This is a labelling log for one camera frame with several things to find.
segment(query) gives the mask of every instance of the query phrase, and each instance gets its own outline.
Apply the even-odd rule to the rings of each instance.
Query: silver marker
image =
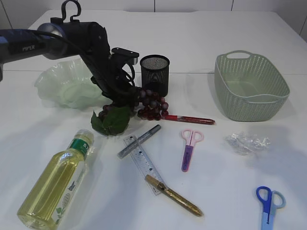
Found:
[[[150,138],[153,134],[158,132],[161,129],[160,125],[156,125],[151,130],[144,133],[142,136],[138,138],[138,141],[134,141],[131,144],[129,144],[126,148],[124,148],[122,151],[120,151],[117,156],[120,159],[123,159],[125,156],[127,156],[132,150],[134,150],[136,147],[138,147],[139,144],[142,144],[144,141],[146,141],[148,138]]]

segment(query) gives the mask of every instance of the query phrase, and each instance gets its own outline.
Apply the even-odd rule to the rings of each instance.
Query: black mesh pen holder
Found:
[[[168,92],[169,59],[162,55],[148,55],[141,59],[142,88],[165,97]]]

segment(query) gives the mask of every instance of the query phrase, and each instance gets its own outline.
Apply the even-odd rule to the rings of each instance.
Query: gold marker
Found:
[[[156,180],[150,175],[146,175],[145,180],[149,184],[151,184],[153,187],[161,191],[161,193],[163,193],[164,195],[168,196],[169,198],[171,198],[172,200],[180,204],[187,211],[193,213],[195,216],[198,216],[198,217],[203,216],[202,211],[197,206],[189,202],[187,199],[183,198],[181,195],[179,195],[172,189],[167,188],[162,182]]]

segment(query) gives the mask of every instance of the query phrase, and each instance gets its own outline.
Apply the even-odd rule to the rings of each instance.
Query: blue scissors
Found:
[[[260,190],[266,190],[268,192],[267,200],[264,200],[260,194]],[[277,191],[271,191],[268,187],[260,186],[256,190],[256,195],[260,202],[263,204],[263,212],[262,212],[262,221],[261,221],[261,230],[273,230],[274,216],[276,214],[276,210],[283,208],[286,205],[286,199],[284,196]],[[274,204],[274,196],[277,195],[282,200],[280,205]]]

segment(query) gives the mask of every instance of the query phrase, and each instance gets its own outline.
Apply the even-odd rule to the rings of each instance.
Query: white wall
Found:
[[[64,0],[1,0],[13,28],[28,28],[45,11]],[[307,0],[79,0],[84,10],[135,12],[274,11],[307,41]],[[0,4],[0,29],[10,24]]]
[[[233,11],[274,11],[299,34],[307,16],[307,0],[234,0]]]
[[[47,10],[60,9],[64,0],[2,0],[2,2],[15,29],[28,28]],[[154,11],[154,0],[79,0],[79,2],[83,10]],[[74,3],[71,2],[67,7],[75,9]]]
[[[0,1],[0,29],[11,29],[10,22]]]
[[[232,2],[232,0],[155,0],[155,11],[230,11]]]

